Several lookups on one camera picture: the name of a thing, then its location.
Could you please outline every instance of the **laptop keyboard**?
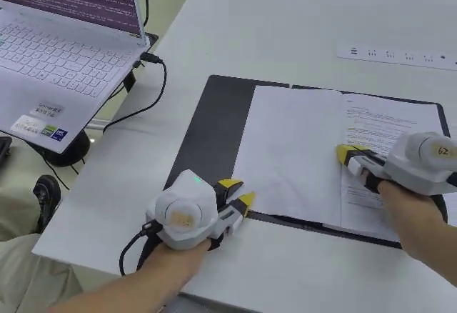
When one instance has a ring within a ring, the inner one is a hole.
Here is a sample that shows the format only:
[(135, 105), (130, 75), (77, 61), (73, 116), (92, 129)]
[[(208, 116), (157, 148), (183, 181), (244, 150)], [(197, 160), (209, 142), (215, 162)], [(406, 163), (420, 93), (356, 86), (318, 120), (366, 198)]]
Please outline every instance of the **laptop keyboard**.
[(81, 95), (97, 97), (128, 57), (30, 26), (0, 24), (0, 67)]

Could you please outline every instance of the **stack of paper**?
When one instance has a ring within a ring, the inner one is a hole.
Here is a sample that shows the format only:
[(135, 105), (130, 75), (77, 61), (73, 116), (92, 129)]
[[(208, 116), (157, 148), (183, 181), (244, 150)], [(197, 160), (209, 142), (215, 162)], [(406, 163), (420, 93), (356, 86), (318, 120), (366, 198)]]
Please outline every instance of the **stack of paper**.
[(258, 86), (233, 176), (257, 193), (254, 211), (396, 241), (379, 195), (341, 168), (335, 148), (387, 154), (405, 131), (442, 133), (436, 105)]

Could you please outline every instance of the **khaki pants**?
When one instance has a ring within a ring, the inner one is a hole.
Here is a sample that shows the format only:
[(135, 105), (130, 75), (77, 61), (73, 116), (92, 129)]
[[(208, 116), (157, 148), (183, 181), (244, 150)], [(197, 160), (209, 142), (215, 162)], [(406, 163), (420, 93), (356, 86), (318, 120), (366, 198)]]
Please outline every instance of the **khaki pants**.
[(39, 214), (30, 189), (0, 187), (0, 313), (45, 312), (82, 292), (69, 265), (31, 253)]

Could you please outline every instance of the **black folder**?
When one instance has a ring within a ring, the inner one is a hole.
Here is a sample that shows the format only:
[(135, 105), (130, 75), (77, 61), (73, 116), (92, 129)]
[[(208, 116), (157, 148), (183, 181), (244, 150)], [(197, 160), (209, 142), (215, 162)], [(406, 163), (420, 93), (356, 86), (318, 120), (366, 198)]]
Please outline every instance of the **black folder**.
[[(186, 169), (191, 169), (210, 184), (215, 184), (220, 179), (232, 177), (238, 148), (256, 86), (289, 87), (288, 84), (253, 79), (239, 79), (218, 75), (209, 77), (166, 181), (166, 188), (172, 185), (177, 176)], [(320, 89), (308, 86), (293, 86), (292, 88)], [(414, 104), (436, 105), (443, 134), (450, 136), (444, 110), (440, 104), (386, 96), (377, 97)], [(400, 247), (399, 243), (336, 231), (316, 222), (271, 216), (258, 212), (249, 212), (248, 217), (264, 222), (313, 230), (390, 247)]]

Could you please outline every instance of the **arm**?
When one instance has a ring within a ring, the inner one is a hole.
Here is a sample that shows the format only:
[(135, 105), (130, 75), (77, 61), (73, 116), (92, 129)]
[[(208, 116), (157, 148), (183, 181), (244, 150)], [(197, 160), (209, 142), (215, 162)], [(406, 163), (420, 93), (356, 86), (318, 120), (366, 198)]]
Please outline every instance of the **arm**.
[(443, 221), (430, 197), (388, 181), (378, 191), (403, 249), (457, 286), (457, 228)]
[(209, 247), (209, 240), (182, 252), (161, 244), (136, 273), (58, 304), (49, 313), (157, 312), (197, 272)]

